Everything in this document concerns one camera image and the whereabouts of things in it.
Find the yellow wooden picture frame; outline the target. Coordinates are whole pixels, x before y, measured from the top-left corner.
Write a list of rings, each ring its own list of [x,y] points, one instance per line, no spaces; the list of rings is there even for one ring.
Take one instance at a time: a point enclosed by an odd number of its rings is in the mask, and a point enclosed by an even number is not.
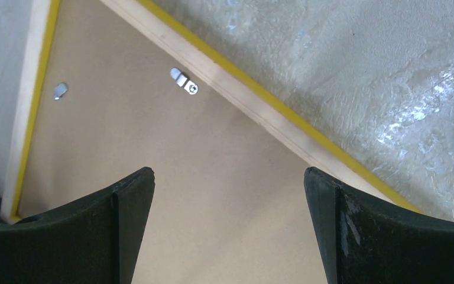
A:
[[[368,194],[416,211],[413,204],[153,1],[105,1],[105,5],[308,164],[320,166]],[[0,210],[9,223],[20,219],[22,183],[59,11],[60,1],[34,1],[32,5]]]

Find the brown cardboard backing board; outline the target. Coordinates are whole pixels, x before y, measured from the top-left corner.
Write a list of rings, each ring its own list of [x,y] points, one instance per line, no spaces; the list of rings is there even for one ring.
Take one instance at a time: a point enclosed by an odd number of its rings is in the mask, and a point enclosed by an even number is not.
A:
[[[176,66],[101,1],[61,1],[20,216],[147,166],[155,192],[134,283],[325,283],[307,164],[203,82],[180,89]]]

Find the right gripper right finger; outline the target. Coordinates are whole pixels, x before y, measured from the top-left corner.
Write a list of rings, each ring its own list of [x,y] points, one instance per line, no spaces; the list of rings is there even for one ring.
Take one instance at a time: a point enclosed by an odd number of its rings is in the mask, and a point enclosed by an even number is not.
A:
[[[304,190],[329,283],[454,283],[454,222],[310,167]]]

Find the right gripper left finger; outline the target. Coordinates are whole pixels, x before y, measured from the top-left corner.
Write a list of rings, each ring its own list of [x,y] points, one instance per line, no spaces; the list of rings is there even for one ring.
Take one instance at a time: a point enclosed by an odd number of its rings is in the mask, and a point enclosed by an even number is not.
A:
[[[0,224],[0,283],[131,283],[155,189],[149,167],[15,224]]]

